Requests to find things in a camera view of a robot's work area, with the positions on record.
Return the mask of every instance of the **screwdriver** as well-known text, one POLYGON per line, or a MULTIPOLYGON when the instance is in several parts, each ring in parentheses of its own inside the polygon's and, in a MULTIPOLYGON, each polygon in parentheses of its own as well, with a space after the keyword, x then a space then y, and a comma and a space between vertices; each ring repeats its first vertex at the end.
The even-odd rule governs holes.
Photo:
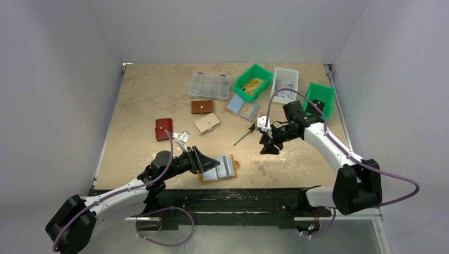
POLYGON ((245 133, 245 135, 241 136, 241 138, 239 138, 235 143, 234 146, 237 145, 238 142, 240 142, 240 140, 242 140, 244 137, 246 137, 246 135, 250 134, 251 132, 253 132, 256 129, 256 122, 253 123, 253 125, 251 125, 251 127, 249 127, 248 132, 245 133))

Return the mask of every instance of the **clear plastic organizer box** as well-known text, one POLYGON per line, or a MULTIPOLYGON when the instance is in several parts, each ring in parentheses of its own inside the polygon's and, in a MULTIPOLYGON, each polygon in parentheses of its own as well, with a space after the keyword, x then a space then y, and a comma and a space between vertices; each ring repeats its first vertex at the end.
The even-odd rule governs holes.
POLYGON ((213 99, 226 102, 229 97, 231 78, 226 75, 192 74, 188 95, 190 98, 213 99))

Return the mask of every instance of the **small parts container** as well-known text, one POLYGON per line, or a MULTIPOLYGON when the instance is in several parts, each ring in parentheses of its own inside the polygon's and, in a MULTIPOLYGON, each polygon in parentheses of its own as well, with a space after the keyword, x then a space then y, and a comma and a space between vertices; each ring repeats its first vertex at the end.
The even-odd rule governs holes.
MULTIPOLYGON (((290 88, 298 90, 299 71, 284 69, 280 67, 274 68, 273 86, 271 87, 271 95, 281 88, 290 88)), ((273 102, 287 104, 296 101, 296 93, 290 91, 281 91, 273 98, 273 102)))
POLYGON ((229 97, 231 78, 226 75, 192 74, 188 95, 190 98, 213 99, 226 102, 229 97))
POLYGON ((260 65, 254 64, 236 80, 236 83, 234 84, 234 88, 232 90, 244 100, 251 103, 259 96, 259 94, 264 89, 268 87, 272 78, 273 74, 271 72, 262 68, 260 65), (242 88, 244 84, 248 83, 252 78, 260 78, 264 82, 261 84, 261 86, 259 86, 259 88, 256 89, 253 95, 249 95, 245 91, 243 91, 242 88))
MULTIPOLYGON (((306 97, 315 103, 315 105, 323 111, 326 119, 329 119, 334 107, 335 90, 332 87, 323 86, 315 83, 310 83, 309 90, 307 90, 306 97)), ((316 109, 306 101, 303 107, 308 114, 317 113, 316 109)))

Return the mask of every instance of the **wooden table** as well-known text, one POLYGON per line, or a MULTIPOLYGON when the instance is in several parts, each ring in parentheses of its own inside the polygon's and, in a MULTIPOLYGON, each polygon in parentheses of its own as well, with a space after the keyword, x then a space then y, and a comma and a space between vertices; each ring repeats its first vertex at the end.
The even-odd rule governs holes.
MULTIPOLYGON (((251 63, 196 63, 167 65, 127 65, 117 104, 99 163, 96 189, 114 189, 134 179, 151 163, 156 154, 170 150, 168 141, 155 139, 155 119, 173 119, 174 132, 188 131, 188 146, 197 146, 206 156, 215 158, 234 155, 240 162, 238 177, 210 184, 201 184, 198 175, 190 172, 166 181, 168 188, 275 188, 308 187, 334 184, 335 173, 319 152, 300 139, 284 144, 281 154, 260 155, 261 135, 257 132, 234 142, 251 125, 223 110, 225 102, 214 101, 214 112, 221 126, 205 135, 198 135, 193 121, 202 115, 190 114, 188 87, 191 75, 226 74, 232 84, 251 63)), ((299 91, 306 93, 310 82, 329 86, 329 80, 320 63, 262 63, 274 73, 275 67, 299 71, 299 91)), ((266 114, 271 87, 255 100, 266 114)), ((273 103, 270 119, 285 121, 282 104, 273 103)), ((345 135, 334 105, 329 127, 343 143, 345 135)), ((175 156, 181 154, 175 144, 175 156)))

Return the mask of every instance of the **screwdriver handle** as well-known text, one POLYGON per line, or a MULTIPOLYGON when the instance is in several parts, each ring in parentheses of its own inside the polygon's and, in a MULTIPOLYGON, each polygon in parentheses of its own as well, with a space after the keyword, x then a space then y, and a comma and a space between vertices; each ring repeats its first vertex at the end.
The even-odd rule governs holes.
POLYGON ((248 132, 251 133, 256 129, 256 123, 254 122, 253 125, 251 125, 251 127, 249 127, 248 132))

